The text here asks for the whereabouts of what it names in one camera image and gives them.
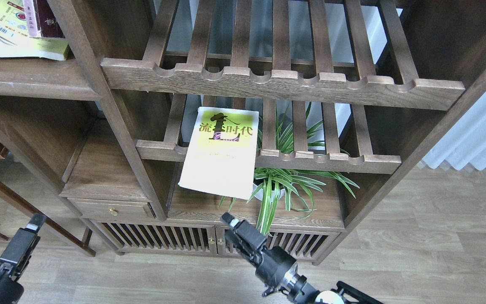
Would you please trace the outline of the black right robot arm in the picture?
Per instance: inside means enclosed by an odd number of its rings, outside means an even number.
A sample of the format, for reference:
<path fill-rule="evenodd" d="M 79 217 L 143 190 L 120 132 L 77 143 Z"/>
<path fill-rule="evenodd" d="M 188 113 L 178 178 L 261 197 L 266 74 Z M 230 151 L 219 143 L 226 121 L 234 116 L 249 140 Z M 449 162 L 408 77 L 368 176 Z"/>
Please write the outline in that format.
<path fill-rule="evenodd" d="M 224 234 L 239 254 L 255 267 L 255 275 L 264 283 L 263 297 L 281 292 L 295 304 L 378 304 L 379 301 L 343 281 L 336 289 L 320 291 L 299 275 L 297 260 L 279 246 L 266 247 L 266 237 L 246 220 L 225 212 L 221 220 L 228 225 Z"/>

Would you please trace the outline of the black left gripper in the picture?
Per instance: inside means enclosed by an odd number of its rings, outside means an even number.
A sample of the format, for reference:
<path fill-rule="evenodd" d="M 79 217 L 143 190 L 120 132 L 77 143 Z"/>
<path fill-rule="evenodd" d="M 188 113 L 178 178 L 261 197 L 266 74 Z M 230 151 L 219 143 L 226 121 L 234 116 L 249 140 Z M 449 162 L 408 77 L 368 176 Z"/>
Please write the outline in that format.
<path fill-rule="evenodd" d="M 39 243 L 38 232 L 48 217 L 35 213 L 25 228 L 18 229 L 0 256 L 0 304 L 17 304 L 24 287 L 17 283 L 29 264 L 32 251 Z"/>

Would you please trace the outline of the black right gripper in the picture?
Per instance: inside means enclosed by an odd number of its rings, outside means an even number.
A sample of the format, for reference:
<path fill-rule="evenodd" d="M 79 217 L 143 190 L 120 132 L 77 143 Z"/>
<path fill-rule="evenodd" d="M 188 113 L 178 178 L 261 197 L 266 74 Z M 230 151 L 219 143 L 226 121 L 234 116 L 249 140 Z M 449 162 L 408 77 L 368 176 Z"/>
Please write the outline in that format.
<path fill-rule="evenodd" d="M 266 237 L 246 220 L 238 220 L 229 212 L 221 216 L 229 230 L 224 233 L 226 242 L 256 267 L 255 275 L 267 289 L 262 297 L 282 292 L 289 301 L 315 301 L 319 290 L 297 273 L 297 260 L 281 247 L 264 248 Z"/>

